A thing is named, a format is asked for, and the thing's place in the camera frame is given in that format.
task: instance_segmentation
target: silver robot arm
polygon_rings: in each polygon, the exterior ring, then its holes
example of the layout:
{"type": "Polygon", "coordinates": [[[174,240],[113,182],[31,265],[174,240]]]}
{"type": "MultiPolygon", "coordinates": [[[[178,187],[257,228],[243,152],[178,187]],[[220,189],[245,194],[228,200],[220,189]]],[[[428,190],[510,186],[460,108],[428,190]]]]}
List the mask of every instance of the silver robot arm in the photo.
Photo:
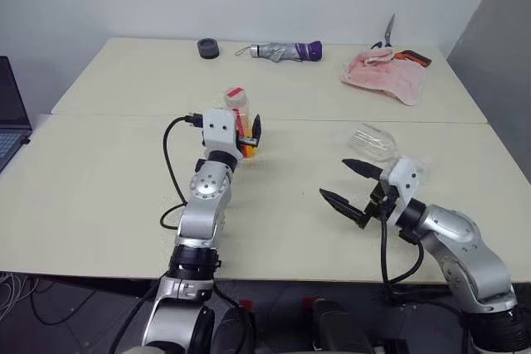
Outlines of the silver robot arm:
{"type": "Polygon", "coordinates": [[[344,159],[348,167],[378,184],[364,211],[334,192],[320,190],[324,199],[361,228],[375,217],[400,228],[407,242],[423,246],[436,259],[481,352],[528,352],[531,335],[517,305],[503,261],[481,239],[469,217],[413,197],[419,185],[417,163],[398,159],[382,170],[370,163],[344,159]]]}
{"type": "Polygon", "coordinates": [[[142,344],[183,354],[208,353],[213,311],[203,303],[212,296],[213,275],[225,209],[231,200],[232,173],[242,160],[241,145],[256,147],[260,118],[253,138],[239,137],[231,111],[212,109],[187,121],[202,128],[206,160],[200,160],[190,181],[191,197],[181,216],[167,273],[161,278],[142,344]]]}

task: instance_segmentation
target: cloth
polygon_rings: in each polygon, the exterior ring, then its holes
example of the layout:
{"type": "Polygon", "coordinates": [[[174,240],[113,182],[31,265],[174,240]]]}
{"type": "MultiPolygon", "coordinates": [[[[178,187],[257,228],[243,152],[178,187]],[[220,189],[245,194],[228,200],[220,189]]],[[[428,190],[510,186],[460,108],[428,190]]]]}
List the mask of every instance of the cloth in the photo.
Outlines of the cloth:
{"type": "Polygon", "coordinates": [[[415,105],[421,98],[424,68],[410,60],[393,60],[391,47],[359,53],[347,67],[341,81],[370,90],[381,90],[405,105],[415,105]]]}

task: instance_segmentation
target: laptop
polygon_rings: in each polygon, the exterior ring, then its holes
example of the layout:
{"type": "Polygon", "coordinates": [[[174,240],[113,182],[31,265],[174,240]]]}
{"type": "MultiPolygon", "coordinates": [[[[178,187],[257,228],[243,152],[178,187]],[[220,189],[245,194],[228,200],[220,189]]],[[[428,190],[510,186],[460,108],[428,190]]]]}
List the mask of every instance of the laptop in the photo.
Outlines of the laptop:
{"type": "Polygon", "coordinates": [[[9,59],[0,56],[0,172],[32,132],[9,59]]]}

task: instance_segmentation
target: small bottle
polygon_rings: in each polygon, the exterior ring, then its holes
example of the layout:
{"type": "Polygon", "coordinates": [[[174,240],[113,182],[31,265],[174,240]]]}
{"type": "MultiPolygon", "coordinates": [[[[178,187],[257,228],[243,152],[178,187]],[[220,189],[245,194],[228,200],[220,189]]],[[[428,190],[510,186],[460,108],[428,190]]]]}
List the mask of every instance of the small bottle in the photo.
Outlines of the small bottle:
{"type": "MultiPolygon", "coordinates": [[[[241,87],[231,87],[225,92],[225,106],[236,116],[236,128],[243,137],[252,137],[251,120],[249,118],[249,100],[246,91],[241,87]]],[[[252,158],[256,149],[249,146],[242,146],[244,158],[252,158]]]]}

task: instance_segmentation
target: laptop keyboard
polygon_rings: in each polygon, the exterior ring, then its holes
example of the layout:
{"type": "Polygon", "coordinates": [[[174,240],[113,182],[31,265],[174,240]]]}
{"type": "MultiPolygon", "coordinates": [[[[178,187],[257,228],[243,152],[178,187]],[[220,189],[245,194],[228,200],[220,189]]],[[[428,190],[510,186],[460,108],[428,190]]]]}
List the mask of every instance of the laptop keyboard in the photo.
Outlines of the laptop keyboard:
{"type": "Polygon", "coordinates": [[[6,156],[12,145],[20,139],[20,133],[0,133],[0,159],[6,156]]]}

